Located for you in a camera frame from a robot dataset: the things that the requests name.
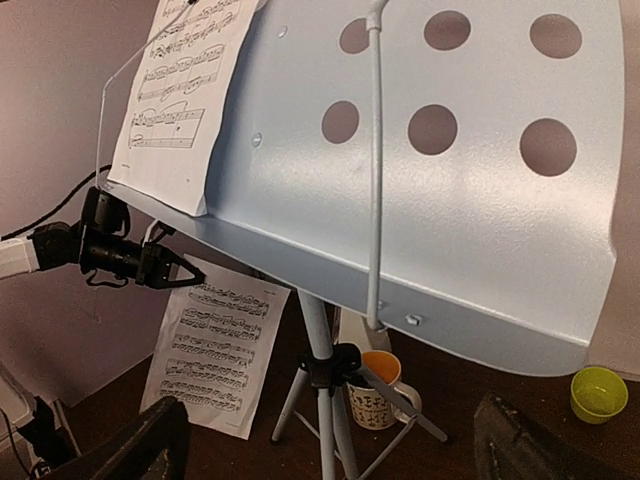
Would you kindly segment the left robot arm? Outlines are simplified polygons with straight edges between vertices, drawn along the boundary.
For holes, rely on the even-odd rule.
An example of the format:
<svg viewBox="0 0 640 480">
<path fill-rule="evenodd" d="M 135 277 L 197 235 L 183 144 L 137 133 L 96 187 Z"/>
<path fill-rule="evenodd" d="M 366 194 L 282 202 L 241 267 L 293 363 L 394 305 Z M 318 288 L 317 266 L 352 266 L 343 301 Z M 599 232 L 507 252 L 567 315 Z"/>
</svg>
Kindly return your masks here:
<svg viewBox="0 0 640 480">
<path fill-rule="evenodd" d="M 198 286 L 205 274 L 188 260 L 145 237 L 127 239 L 131 216 L 126 203 L 98 188 L 85 197 L 78 222 L 44 224 L 1 239 L 3 279 L 76 264 L 91 287 L 122 288 L 131 280 L 155 290 Z M 52 408 L 24 387 L 6 368 L 1 368 L 1 416 L 8 435 L 18 433 L 38 458 L 51 468 L 77 457 L 56 429 Z"/>
</svg>

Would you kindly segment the sheet music page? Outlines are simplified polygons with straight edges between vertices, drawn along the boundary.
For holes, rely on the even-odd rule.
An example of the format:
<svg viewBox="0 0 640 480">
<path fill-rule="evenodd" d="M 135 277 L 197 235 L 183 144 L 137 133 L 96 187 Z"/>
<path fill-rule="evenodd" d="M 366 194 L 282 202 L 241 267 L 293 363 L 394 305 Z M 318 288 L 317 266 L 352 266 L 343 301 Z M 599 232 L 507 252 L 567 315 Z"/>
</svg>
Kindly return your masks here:
<svg viewBox="0 0 640 480">
<path fill-rule="evenodd" d="M 187 259 L 205 280 L 171 292 L 140 408 L 171 396 L 191 424 L 246 440 L 290 290 Z"/>
<path fill-rule="evenodd" d="M 239 52 L 261 2 L 161 1 L 108 179 L 187 215 L 205 183 Z"/>
</svg>

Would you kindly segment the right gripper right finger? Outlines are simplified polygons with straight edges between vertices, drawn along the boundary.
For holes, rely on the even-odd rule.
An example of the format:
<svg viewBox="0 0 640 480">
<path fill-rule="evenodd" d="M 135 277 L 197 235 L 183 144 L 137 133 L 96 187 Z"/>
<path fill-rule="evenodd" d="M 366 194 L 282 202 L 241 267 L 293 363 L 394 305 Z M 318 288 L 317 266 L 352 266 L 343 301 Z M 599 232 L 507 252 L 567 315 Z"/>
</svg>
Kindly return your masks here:
<svg viewBox="0 0 640 480">
<path fill-rule="evenodd" d="M 579 451 L 494 393 L 474 413 L 478 479 L 630 479 L 632 476 Z"/>
</svg>

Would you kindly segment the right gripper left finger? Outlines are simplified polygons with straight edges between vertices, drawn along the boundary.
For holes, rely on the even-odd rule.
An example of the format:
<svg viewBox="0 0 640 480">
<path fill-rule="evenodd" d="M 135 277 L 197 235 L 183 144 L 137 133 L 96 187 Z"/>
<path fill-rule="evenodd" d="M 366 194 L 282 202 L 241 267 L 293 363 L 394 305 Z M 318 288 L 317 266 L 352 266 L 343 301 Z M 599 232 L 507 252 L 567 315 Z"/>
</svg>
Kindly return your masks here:
<svg viewBox="0 0 640 480">
<path fill-rule="evenodd" d="M 163 397 L 107 442 L 49 479 L 183 479 L 191 425 L 183 402 Z"/>
</svg>

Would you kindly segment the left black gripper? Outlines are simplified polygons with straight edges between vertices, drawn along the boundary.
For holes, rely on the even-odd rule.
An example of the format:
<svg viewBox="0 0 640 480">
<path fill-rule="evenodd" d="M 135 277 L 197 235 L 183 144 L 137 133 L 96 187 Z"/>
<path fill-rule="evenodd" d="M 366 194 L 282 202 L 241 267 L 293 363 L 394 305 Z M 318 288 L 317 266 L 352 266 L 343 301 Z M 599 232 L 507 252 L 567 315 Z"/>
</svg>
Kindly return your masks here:
<svg viewBox="0 0 640 480">
<path fill-rule="evenodd" d="M 135 283 L 156 290 L 201 285 L 205 274 L 193 263 L 155 243 L 145 243 L 135 275 Z"/>
</svg>

